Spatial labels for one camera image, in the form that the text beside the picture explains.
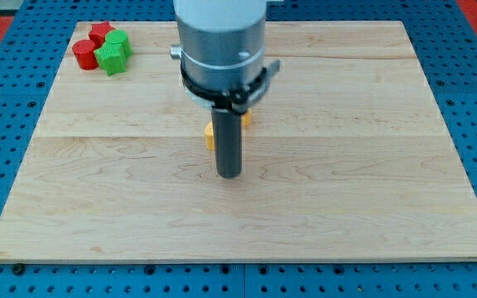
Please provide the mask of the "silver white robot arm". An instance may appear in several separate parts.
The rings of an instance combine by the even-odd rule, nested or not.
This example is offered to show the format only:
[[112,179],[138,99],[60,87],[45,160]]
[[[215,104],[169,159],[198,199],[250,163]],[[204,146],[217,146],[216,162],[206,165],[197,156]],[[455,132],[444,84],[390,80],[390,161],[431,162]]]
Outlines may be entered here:
[[268,91],[281,62],[264,64],[265,0],[174,0],[187,93],[203,108],[244,114]]

